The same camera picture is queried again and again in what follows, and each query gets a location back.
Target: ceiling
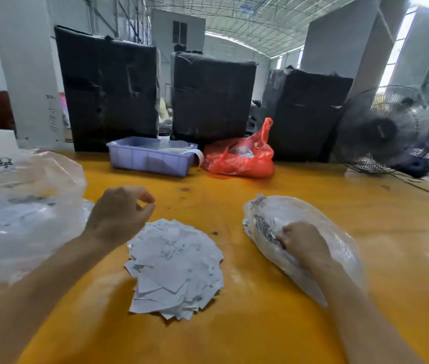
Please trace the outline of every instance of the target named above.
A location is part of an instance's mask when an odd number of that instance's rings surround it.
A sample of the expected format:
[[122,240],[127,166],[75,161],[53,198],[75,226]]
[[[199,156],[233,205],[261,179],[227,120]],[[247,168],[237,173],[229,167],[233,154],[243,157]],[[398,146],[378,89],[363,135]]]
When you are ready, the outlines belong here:
[[206,19],[206,30],[277,56],[304,44],[309,23],[353,0],[149,0],[157,9]]

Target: table surface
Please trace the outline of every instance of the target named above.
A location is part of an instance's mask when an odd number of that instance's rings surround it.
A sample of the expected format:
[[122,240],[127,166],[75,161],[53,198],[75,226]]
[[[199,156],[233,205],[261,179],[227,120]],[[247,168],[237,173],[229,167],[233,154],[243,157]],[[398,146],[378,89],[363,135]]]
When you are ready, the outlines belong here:
[[386,176],[346,175],[340,165],[276,164],[270,179],[191,168],[186,178],[111,169],[103,154],[77,154],[96,201],[108,187],[143,185],[157,199],[152,220],[177,219],[223,251],[225,287],[190,321],[129,314],[134,280],[122,246],[88,272],[42,325],[20,364],[340,363],[327,313],[242,231],[255,194],[311,203],[359,245],[369,294],[429,363],[429,194]]

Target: red plastic bag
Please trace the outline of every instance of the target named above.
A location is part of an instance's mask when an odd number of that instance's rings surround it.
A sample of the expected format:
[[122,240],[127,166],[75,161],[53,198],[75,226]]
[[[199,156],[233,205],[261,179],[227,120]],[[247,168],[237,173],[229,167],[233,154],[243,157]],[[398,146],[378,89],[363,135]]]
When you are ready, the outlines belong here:
[[270,177],[274,173],[273,149],[267,144],[272,119],[248,138],[217,141],[204,149],[204,170],[225,175]]

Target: hand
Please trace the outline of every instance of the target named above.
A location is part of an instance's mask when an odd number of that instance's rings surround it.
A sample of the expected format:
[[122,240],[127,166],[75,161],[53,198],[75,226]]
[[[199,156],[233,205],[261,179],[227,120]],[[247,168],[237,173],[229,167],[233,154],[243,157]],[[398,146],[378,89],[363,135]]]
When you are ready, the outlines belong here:
[[[147,205],[141,207],[138,200]],[[107,189],[93,207],[83,234],[112,251],[144,227],[154,212],[154,202],[143,186]]]
[[282,228],[277,240],[310,271],[333,261],[326,240],[314,225],[294,222]]

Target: black box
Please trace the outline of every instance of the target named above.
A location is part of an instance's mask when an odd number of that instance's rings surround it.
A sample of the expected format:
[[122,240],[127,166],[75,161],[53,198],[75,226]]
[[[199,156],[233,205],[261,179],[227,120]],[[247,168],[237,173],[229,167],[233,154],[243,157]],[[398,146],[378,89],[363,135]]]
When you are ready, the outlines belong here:
[[129,136],[157,137],[155,46],[54,28],[75,151],[108,152]]
[[244,137],[257,64],[187,52],[171,61],[171,139],[205,145]]
[[327,162],[341,106],[353,79],[310,74],[288,67],[271,70],[257,128],[273,119],[268,144],[274,160]]

